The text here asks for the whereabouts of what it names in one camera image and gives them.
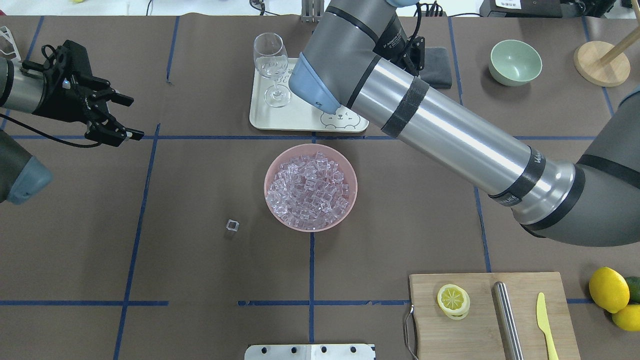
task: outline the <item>white floor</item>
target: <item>white floor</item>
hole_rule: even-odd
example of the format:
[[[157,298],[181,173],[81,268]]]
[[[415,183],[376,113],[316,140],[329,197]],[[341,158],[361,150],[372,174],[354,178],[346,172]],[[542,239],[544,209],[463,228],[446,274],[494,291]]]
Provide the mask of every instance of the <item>white floor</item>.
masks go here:
[[[266,10],[279,14],[300,14],[301,0],[265,0]],[[483,0],[439,0],[448,15],[478,12]],[[7,15],[145,15],[148,0],[3,0],[0,10]],[[400,16],[412,16],[415,8],[398,9]],[[249,0],[153,0],[151,15],[183,15],[185,13],[207,15],[258,15],[249,6]],[[631,9],[620,6],[620,0],[609,12],[610,18],[634,18]]]

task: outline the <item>wooden cutting board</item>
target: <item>wooden cutting board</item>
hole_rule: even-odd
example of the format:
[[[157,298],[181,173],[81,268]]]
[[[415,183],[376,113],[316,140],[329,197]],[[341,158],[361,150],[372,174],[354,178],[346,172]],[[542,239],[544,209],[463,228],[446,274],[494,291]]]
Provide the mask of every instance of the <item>wooden cutting board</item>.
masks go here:
[[[545,293],[551,333],[560,360],[580,360],[560,273],[414,274],[409,276],[418,358],[446,360],[501,360],[504,347],[498,327],[492,288],[507,286],[522,354],[525,360],[546,360],[547,346],[536,321],[538,293]],[[451,320],[436,303],[445,284],[456,284],[471,299],[469,314]]]

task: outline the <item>cutting board handle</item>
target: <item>cutting board handle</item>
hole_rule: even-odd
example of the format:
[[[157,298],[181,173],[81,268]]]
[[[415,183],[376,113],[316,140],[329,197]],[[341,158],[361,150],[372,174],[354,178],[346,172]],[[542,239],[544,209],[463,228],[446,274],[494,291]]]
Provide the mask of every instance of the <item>cutting board handle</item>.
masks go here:
[[[409,352],[411,353],[411,356],[413,356],[413,360],[419,360],[418,357],[413,352],[413,350],[411,349],[411,346],[409,346],[409,318],[411,318],[411,321],[413,322],[413,333],[416,334],[415,344],[417,346],[418,337],[417,337],[417,329],[415,328],[415,319],[413,318],[413,304],[411,304],[411,308],[409,308],[409,312],[406,314],[406,317],[404,318],[404,329],[403,329],[404,345],[406,346],[407,350],[409,350]]]

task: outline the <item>pink bowl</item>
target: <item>pink bowl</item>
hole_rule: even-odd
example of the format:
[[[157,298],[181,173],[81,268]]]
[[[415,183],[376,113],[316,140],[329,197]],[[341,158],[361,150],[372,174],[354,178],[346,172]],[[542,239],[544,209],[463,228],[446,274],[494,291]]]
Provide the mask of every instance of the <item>pink bowl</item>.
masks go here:
[[[319,231],[331,229],[332,227],[338,225],[341,221],[343,221],[344,218],[347,217],[347,215],[349,215],[349,212],[353,208],[353,204],[356,202],[356,196],[358,195],[358,179],[356,178],[356,172],[353,170],[353,167],[349,163],[349,160],[347,160],[347,158],[345,158],[341,153],[339,153],[335,149],[332,149],[329,146],[324,146],[317,143],[305,143],[302,145],[294,146],[289,150],[286,150],[285,152],[278,155],[278,157],[275,160],[273,160],[273,162],[271,163],[271,166],[269,166],[269,170],[267,170],[267,175],[264,177],[264,197],[266,202],[267,191],[269,190],[269,186],[273,182],[273,177],[275,176],[275,174],[277,174],[278,171],[280,170],[280,165],[282,163],[287,163],[289,162],[289,160],[291,160],[291,158],[295,158],[296,156],[300,156],[300,155],[313,156],[313,155],[316,155],[318,151],[322,152],[327,157],[327,159],[333,160],[338,164],[338,169],[344,173],[343,183],[349,185],[349,199],[348,199],[349,205],[347,205],[344,215],[338,220],[336,220],[333,224],[327,227],[324,227],[322,229],[304,230],[304,229],[298,229],[297,227],[293,227],[285,224],[285,222],[282,221],[280,217],[278,217],[273,213],[273,209],[271,209],[271,206],[267,204],[269,211],[273,214],[273,216],[276,219],[278,219],[279,222],[283,223],[287,227],[290,227],[291,229],[302,231],[304,233],[314,233],[314,232],[317,233]]]

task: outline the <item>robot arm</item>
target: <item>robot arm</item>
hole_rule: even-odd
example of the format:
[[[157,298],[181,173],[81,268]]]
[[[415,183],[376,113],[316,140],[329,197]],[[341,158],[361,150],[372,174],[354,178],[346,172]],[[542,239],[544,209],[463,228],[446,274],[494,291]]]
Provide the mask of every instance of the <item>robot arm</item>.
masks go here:
[[[140,140],[142,131],[121,125],[108,101],[130,106],[133,98],[119,94],[108,80],[93,76],[86,49],[70,40],[57,48],[42,47],[43,64],[22,66],[0,58],[0,106],[64,122],[87,125],[84,137],[97,144],[119,146]],[[21,204],[49,182],[51,173],[28,151],[0,130],[0,202]]]
[[[401,3],[333,0],[291,90],[328,113],[345,105],[438,160],[510,207],[535,236],[588,246],[640,241],[640,94],[621,104],[577,164],[547,160],[374,52]],[[323,56],[327,49],[340,56]]]

